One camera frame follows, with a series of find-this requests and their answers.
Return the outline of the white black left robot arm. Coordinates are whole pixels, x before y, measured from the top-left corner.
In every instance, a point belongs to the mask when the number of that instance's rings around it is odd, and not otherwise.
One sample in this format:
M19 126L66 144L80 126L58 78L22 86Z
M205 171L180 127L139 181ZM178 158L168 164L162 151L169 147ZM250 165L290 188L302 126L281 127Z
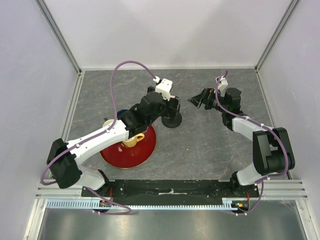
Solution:
M178 127L182 122L180 98L172 95L165 98L154 87L149 87L139 103L116 115L107 126L68 142L62 138L54 140L45 170L51 172L53 183L60 189L82 185L90 187L99 197L104 197L110 191L106 175L99 169L86 169L83 163L109 146L145 132L158 118L167 128Z

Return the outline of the black phone stand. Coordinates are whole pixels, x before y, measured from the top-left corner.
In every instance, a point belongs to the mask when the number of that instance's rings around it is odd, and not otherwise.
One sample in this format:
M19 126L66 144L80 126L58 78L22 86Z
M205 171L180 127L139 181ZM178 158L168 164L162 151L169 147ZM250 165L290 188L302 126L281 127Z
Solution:
M162 124L167 128L177 128L182 123L182 115L178 112L175 118L161 118Z

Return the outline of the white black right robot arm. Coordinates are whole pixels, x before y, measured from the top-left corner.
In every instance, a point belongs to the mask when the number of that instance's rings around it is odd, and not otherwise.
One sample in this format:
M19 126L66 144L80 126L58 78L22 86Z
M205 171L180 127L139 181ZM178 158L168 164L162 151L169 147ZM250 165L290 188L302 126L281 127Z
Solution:
M247 186L259 184L270 176L285 175L295 165L288 132L283 127L272 128L260 124L241 110L241 91L227 88L224 95L213 88L188 99L195 107L221 112L222 122L229 130L241 134L252 142L252 163L231 175L229 191L242 196Z

